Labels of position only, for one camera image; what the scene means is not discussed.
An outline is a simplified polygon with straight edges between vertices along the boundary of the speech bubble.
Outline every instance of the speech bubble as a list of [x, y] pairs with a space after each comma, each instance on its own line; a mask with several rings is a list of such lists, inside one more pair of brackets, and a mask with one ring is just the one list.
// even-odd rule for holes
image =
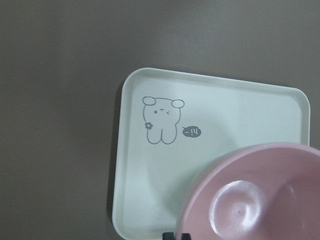
[[188, 126], [188, 127], [182, 127], [183, 128], [183, 135], [189, 138], [196, 138], [201, 135], [201, 130], [197, 126]]

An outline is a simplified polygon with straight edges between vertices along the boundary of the flower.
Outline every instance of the flower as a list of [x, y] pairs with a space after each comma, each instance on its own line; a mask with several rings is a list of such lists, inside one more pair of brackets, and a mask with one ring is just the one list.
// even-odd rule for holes
[[152, 129], [152, 127], [153, 127], [153, 125], [151, 124], [151, 122], [146, 122], [144, 125], [145, 125], [145, 128], [146, 128], [146, 129], [149, 129], [149, 130]]

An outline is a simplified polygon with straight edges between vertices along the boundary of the plastic bowl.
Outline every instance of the plastic bowl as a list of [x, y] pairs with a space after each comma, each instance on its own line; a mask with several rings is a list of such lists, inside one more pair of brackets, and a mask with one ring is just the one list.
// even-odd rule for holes
[[315, 240], [319, 219], [320, 151], [257, 145], [218, 158], [195, 178], [176, 240]]

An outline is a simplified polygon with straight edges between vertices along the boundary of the cartoon bear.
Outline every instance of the cartoon bear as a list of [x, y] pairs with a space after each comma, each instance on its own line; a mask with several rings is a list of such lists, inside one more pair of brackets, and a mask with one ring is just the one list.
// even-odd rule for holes
[[161, 97], [145, 96], [143, 118], [146, 137], [151, 144], [162, 141], [171, 144], [177, 137], [177, 123], [180, 121], [181, 108], [185, 102], [180, 99], [171, 100]]

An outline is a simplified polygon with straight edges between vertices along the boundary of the tray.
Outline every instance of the tray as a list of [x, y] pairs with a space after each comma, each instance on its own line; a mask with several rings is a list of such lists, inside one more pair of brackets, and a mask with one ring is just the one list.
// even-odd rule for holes
[[112, 221], [127, 240], [173, 232], [193, 178], [257, 144], [309, 145], [310, 105], [296, 88], [141, 68], [122, 88]]

